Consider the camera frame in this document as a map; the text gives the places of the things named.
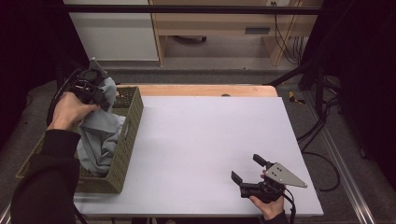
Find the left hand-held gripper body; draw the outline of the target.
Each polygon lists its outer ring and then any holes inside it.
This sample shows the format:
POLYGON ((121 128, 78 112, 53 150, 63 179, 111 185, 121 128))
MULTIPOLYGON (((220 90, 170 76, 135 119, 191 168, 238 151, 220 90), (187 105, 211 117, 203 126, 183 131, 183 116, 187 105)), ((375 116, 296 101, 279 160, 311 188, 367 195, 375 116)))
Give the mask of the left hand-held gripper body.
POLYGON ((95 58, 91 58, 89 68, 78 74, 68 90, 73 92, 83 104, 99 105, 103 110, 107 111, 110 103, 102 90, 107 78, 107 71, 102 68, 95 58))

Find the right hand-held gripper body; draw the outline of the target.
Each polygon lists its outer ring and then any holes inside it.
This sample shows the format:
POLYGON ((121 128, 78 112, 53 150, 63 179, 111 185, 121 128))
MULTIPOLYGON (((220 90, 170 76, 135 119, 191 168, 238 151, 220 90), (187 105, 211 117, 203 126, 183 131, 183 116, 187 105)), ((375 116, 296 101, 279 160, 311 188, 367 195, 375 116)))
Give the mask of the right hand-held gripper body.
POLYGON ((263 203, 271 203, 279 199, 286 186, 307 188, 307 184, 301 178, 278 162, 266 162, 263 167, 265 174, 262 182, 244 183, 242 180, 239 181, 242 198, 255 196, 263 203))

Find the light blue cloth garment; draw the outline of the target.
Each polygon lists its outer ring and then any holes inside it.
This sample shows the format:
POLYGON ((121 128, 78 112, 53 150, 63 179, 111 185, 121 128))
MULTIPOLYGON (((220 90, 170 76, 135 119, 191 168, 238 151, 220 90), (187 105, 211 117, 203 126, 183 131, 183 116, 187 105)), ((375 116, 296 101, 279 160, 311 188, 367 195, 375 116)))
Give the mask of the light blue cloth garment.
POLYGON ((78 159, 93 176, 105 176, 109 172, 125 121, 124 116, 112 113, 117 96, 115 81, 111 77, 105 79, 101 90, 110 103, 109 109, 91 112, 78 127, 81 135, 77 146, 78 159))

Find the olive green woven basket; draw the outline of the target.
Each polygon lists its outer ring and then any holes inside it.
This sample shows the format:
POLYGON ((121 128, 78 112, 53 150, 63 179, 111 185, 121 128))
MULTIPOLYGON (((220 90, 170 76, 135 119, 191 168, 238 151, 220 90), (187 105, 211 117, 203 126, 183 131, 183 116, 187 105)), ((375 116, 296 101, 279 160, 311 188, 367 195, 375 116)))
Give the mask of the olive green woven basket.
POLYGON ((137 86, 120 87, 117 92, 112 112, 125 117, 125 121, 110 169, 105 176, 94 176, 80 167, 76 192, 120 194, 123 190, 144 105, 137 86))

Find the person's right hand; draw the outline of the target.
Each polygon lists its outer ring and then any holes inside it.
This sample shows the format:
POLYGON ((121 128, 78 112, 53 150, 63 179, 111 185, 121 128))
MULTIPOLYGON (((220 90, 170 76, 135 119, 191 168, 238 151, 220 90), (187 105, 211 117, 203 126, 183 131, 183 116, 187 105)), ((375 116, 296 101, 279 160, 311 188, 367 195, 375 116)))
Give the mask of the person's right hand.
POLYGON ((263 203, 255 196, 249 197, 250 201, 262 212, 265 220, 270 220, 280 215, 284 211, 284 197, 280 196, 275 202, 263 203))

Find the person's left hand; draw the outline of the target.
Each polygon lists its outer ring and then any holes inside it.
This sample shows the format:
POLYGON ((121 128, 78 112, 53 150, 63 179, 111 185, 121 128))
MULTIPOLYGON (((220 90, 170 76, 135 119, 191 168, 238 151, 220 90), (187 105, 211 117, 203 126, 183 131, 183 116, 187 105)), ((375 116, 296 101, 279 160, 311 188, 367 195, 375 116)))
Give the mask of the person's left hand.
POLYGON ((48 129, 70 130, 82 121, 90 112, 99 109, 99 105, 83 104, 73 92, 66 91, 55 106, 52 122, 48 129))

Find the white table board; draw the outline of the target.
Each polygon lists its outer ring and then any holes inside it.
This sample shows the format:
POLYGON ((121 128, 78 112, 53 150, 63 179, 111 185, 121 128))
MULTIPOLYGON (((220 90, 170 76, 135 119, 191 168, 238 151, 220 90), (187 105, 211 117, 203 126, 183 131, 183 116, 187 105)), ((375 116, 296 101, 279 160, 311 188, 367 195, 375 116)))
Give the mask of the white table board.
POLYGON ((298 217, 322 207, 279 97, 154 97, 144 110, 119 194, 79 193, 87 216, 256 217, 231 174, 257 183, 252 158, 279 162, 306 188, 291 188, 298 217))

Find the white cabinet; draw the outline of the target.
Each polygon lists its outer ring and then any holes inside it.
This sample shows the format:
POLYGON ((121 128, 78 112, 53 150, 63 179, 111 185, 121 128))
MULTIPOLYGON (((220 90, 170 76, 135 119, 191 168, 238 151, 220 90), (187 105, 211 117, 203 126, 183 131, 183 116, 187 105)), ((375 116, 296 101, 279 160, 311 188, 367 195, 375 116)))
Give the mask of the white cabinet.
POLYGON ((89 58, 98 61, 158 61, 149 13, 70 13, 89 58))

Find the yellow and black floor marker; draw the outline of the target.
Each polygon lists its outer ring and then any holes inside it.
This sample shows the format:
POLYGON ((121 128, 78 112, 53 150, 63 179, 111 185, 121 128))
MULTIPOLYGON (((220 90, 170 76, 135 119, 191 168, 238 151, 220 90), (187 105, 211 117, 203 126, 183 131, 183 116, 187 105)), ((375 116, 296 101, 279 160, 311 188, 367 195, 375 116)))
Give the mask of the yellow and black floor marker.
POLYGON ((296 103, 299 105, 305 105, 305 100, 297 99, 293 93, 293 91, 289 91, 289 101, 291 103, 296 103))

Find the black metal stand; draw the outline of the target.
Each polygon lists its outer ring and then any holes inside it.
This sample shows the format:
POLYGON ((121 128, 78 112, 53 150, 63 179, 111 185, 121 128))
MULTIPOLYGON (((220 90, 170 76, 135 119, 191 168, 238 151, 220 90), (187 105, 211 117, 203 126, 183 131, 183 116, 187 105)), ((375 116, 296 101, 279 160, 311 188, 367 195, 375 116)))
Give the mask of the black metal stand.
POLYGON ((318 9, 318 17, 313 26, 311 35, 303 54, 303 61, 287 74, 268 83, 269 86, 277 87, 282 82, 299 74, 302 78, 298 83, 301 91, 309 90, 316 85, 315 110, 318 114, 323 112, 324 73, 323 64, 329 54, 332 44, 335 43, 339 26, 343 23, 347 14, 349 0, 324 0, 318 9))

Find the black horizontal metal bar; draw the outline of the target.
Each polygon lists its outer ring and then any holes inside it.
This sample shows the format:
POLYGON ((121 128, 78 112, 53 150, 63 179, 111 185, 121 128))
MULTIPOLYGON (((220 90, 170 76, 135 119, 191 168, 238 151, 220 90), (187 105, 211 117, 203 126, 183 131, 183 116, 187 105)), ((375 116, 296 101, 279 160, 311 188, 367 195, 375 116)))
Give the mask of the black horizontal metal bar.
POLYGON ((184 13, 319 15, 322 7, 235 7, 235 6, 144 6, 144 5, 64 5, 60 9, 79 13, 184 13))

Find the light wooden desk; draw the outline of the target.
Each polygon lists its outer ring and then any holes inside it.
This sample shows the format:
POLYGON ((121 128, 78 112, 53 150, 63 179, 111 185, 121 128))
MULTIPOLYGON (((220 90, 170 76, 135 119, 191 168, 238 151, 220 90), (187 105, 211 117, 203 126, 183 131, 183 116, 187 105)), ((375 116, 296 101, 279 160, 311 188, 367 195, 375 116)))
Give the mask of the light wooden desk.
MULTIPOLYGON (((321 7, 324 0, 148 0, 152 6, 321 7)), ((284 57, 294 58, 292 39, 308 38, 315 15, 175 14, 152 15, 156 35, 250 35, 262 39, 273 65, 284 57)))

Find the aluminium floor rail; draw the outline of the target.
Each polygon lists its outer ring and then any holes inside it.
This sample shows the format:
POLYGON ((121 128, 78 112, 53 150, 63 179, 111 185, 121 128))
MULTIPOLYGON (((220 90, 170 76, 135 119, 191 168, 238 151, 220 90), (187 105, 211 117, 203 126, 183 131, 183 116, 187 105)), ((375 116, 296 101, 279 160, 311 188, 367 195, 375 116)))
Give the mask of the aluminium floor rail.
MULTIPOLYGON (((335 99, 321 99, 319 107, 316 107, 316 99, 311 93, 304 92, 303 97, 305 98, 309 111, 312 113, 312 117, 315 121, 327 118, 331 114, 332 109, 337 107, 335 99)), ((340 186, 346 193, 359 223, 377 224, 355 178, 347 167, 347 162, 343 159, 339 148, 327 127, 327 122, 323 122, 321 124, 321 128, 316 131, 316 134, 323 142, 330 162, 339 174, 337 179, 339 180, 340 186)))

